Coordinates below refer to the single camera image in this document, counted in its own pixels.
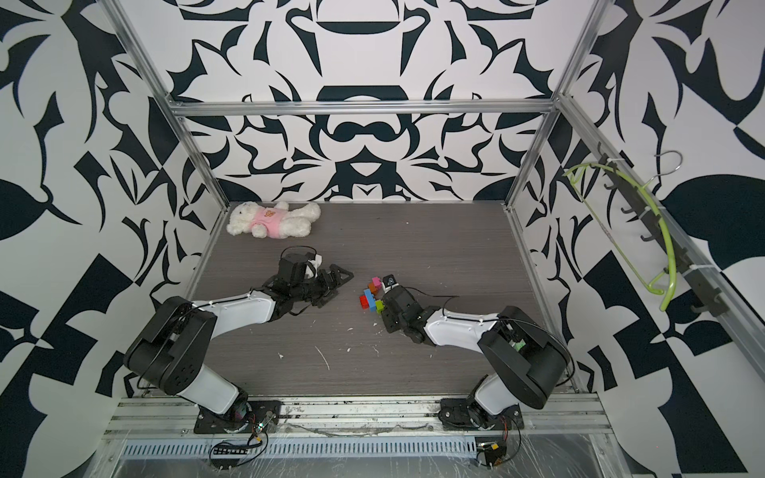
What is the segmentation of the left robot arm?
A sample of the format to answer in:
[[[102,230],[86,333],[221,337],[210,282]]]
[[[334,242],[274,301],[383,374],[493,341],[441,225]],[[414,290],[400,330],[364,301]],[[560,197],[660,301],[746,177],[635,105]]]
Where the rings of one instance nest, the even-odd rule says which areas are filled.
[[[314,249],[284,253],[277,273],[242,295],[165,300],[127,349],[124,366],[165,394],[193,402],[217,418],[245,421],[250,413],[247,393],[205,364],[211,342],[235,330],[297,317],[296,304],[322,308],[353,278],[336,264],[324,268]]]

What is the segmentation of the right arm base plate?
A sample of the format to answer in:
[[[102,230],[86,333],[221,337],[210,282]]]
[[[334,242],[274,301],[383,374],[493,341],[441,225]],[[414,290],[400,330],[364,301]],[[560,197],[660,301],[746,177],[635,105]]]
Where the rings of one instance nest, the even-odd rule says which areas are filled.
[[[448,430],[499,430],[525,428],[518,404],[491,414],[479,406],[474,398],[443,398],[440,401],[438,420]]]

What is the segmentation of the blue lego brick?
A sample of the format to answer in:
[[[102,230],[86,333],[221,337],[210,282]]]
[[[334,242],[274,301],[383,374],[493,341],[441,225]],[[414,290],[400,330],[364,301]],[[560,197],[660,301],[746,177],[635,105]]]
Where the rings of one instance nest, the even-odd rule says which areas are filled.
[[[365,290],[365,298],[367,300],[367,303],[369,305],[369,309],[371,311],[378,310],[377,299],[375,298],[374,294],[372,293],[372,291],[370,289],[366,289]]]

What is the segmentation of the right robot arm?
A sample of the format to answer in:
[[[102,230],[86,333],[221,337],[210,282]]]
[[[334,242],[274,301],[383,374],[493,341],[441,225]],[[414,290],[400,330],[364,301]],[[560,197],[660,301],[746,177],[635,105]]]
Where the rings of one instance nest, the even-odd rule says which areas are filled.
[[[388,332],[402,332],[416,344],[484,356],[493,374],[478,384],[468,405],[488,416],[516,404],[543,408],[571,364],[567,348],[517,307],[496,314],[461,314],[426,307],[400,285],[382,296],[382,305]]]

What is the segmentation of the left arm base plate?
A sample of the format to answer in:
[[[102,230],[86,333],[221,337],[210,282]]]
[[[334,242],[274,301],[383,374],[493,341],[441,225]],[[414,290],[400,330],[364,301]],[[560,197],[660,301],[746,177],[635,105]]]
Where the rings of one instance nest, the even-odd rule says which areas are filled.
[[[193,432],[207,435],[270,431],[279,423],[282,404],[280,400],[239,400],[225,414],[216,414],[202,407]]]

